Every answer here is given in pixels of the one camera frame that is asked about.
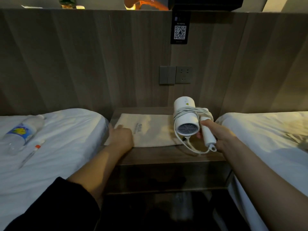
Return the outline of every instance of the qr code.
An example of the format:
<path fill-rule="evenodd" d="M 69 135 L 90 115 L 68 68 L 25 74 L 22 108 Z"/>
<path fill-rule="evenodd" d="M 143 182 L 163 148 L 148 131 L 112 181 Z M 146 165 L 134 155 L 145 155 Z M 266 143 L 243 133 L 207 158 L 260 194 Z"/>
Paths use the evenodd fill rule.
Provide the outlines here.
<path fill-rule="evenodd" d="M 174 39 L 185 40 L 186 26 L 174 26 Z"/>

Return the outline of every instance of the person's left hand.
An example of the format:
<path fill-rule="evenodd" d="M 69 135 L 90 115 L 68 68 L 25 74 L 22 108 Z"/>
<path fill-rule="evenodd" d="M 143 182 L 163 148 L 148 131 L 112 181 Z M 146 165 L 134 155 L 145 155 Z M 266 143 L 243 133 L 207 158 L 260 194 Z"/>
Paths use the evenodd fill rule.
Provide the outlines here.
<path fill-rule="evenodd" d="M 113 128 L 112 124 L 109 124 L 109 140 L 109 145 L 118 148 L 121 154 L 125 154 L 134 146 L 131 129 L 123 128 L 123 125 L 118 125 L 117 128 Z"/>

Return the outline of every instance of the floor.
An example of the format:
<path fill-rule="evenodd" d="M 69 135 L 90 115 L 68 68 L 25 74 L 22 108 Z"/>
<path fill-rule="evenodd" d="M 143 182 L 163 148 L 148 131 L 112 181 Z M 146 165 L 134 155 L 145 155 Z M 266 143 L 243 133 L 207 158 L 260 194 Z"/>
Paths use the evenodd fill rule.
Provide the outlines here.
<path fill-rule="evenodd" d="M 225 190 L 106 196 L 96 231 L 250 230 L 230 200 Z"/>

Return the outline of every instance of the plastic bottle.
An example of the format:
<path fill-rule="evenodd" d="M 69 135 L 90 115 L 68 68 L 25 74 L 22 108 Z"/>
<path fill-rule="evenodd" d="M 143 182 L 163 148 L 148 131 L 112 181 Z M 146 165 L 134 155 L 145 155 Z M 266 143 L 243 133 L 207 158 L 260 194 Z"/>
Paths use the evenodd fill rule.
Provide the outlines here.
<path fill-rule="evenodd" d="M 29 117 L 9 132 L 1 140 L 2 151 L 8 154 L 17 154 L 20 148 L 44 127 L 44 116 Z"/>

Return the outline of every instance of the mattress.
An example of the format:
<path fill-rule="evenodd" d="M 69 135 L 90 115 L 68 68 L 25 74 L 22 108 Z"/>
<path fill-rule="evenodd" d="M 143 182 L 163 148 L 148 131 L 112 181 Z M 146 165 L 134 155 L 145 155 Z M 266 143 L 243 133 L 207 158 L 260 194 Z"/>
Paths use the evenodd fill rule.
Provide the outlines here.
<path fill-rule="evenodd" d="M 233 131 L 263 162 L 308 196 L 308 153 L 290 137 L 308 136 L 308 112 L 226 113 L 216 122 Z M 236 178 L 229 192 L 251 230 L 267 230 Z"/>
<path fill-rule="evenodd" d="M 108 121 L 86 109 L 44 114 L 44 128 L 16 156 L 0 154 L 0 230 L 27 208 L 57 178 L 68 178 L 97 152 Z M 0 138 L 27 116 L 0 117 Z M 46 140 L 25 165 L 22 160 Z"/>

